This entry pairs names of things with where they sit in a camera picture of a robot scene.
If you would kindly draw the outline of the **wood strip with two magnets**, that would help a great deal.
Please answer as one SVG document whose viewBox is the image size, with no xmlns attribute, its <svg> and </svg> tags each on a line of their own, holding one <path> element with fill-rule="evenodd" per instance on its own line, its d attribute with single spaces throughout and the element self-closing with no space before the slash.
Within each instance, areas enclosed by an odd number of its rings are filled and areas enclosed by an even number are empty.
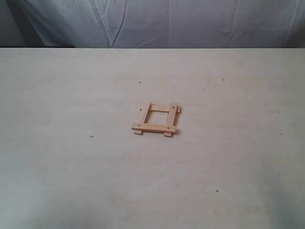
<svg viewBox="0 0 305 229">
<path fill-rule="evenodd" d="M 133 123 L 132 129 L 139 130 L 139 131 L 149 131 L 149 132 L 165 132 L 165 133 L 175 133 L 176 132 L 176 126 L 174 126 L 174 125 Z"/>
</svg>

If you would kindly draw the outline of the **horizontal plain wood strip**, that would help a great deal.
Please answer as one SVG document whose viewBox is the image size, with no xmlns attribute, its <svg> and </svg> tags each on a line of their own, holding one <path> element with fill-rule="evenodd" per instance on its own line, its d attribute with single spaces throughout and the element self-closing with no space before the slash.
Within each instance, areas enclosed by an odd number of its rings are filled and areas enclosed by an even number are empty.
<svg viewBox="0 0 305 229">
<path fill-rule="evenodd" d="M 159 112 L 159 113 L 169 113 L 170 108 L 166 107 L 166 106 L 157 106 L 157 105 L 153 105 L 151 104 L 149 107 L 150 112 Z M 181 112 L 180 107 L 176 108 L 176 113 L 179 114 Z"/>
</svg>

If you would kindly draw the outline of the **white backdrop cloth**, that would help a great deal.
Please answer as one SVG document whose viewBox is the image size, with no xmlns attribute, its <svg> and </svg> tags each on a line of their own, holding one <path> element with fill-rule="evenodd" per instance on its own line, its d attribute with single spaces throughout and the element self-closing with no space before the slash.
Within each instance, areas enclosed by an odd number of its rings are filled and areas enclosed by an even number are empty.
<svg viewBox="0 0 305 229">
<path fill-rule="evenodd" d="M 303 48 L 302 0 L 3 0 L 3 47 Z"/>
</svg>

